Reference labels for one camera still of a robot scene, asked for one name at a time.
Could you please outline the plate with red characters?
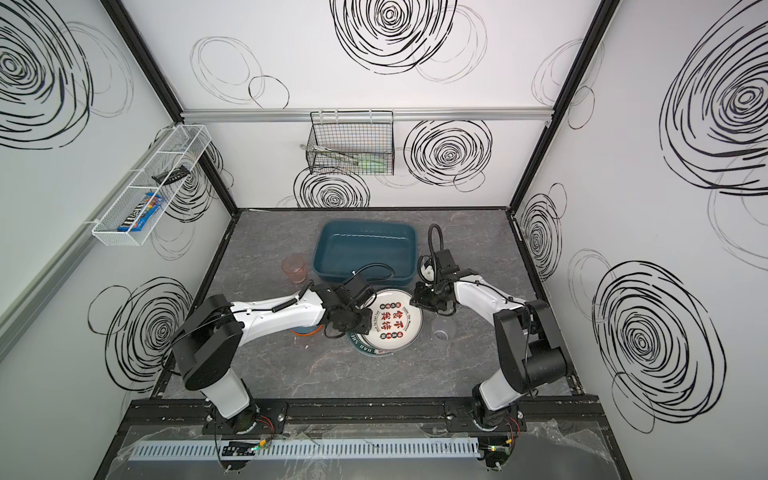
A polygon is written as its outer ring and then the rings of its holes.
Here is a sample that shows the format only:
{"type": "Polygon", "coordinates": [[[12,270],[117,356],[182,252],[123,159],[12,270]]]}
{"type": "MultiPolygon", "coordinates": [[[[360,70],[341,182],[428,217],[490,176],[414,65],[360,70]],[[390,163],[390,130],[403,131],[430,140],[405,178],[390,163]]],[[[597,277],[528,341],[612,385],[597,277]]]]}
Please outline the plate with red characters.
{"type": "Polygon", "coordinates": [[[375,350],[394,352],[410,346],[423,326],[422,310],[405,290],[383,289],[370,306],[372,326],[363,341],[375,350]]]}

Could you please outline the plate with dark lettered rim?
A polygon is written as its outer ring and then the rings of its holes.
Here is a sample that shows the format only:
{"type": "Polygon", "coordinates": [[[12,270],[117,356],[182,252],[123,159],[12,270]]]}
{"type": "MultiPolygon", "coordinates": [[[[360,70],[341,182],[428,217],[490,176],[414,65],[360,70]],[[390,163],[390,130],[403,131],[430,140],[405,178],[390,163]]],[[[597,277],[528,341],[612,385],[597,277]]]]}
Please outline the plate with dark lettered rim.
{"type": "Polygon", "coordinates": [[[370,357],[383,357],[404,350],[415,341],[416,336],[400,331],[381,333],[373,336],[373,344],[369,342],[367,335],[349,333],[347,338],[359,353],[370,357]]]}

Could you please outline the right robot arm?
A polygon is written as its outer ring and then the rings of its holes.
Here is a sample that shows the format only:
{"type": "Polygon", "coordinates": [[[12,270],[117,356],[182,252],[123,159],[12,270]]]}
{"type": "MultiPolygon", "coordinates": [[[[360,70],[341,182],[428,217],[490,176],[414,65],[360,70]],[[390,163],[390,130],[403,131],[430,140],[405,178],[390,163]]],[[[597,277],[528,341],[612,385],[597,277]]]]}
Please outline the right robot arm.
{"type": "Polygon", "coordinates": [[[484,430],[502,423],[524,395],[573,374],[562,332],[543,300],[515,298],[468,275],[417,282],[411,304],[442,316],[463,306],[493,326],[499,370],[473,388],[473,419],[484,430]]]}

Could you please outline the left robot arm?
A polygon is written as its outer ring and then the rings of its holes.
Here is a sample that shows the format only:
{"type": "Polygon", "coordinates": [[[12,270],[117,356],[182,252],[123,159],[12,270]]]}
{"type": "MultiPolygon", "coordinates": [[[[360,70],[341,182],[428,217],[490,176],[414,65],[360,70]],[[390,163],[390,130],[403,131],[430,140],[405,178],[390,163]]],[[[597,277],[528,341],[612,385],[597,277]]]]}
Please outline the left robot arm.
{"type": "Polygon", "coordinates": [[[214,406],[213,417],[234,433],[262,420],[244,381],[233,370],[239,348],[262,337],[297,328],[331,326],[345,335],[372,328],[375,289],[364,280],[310,283],[288,296],[230,302],[207,298],[172,337],[170,351],[186,390],[200,392],[214,406]]]}

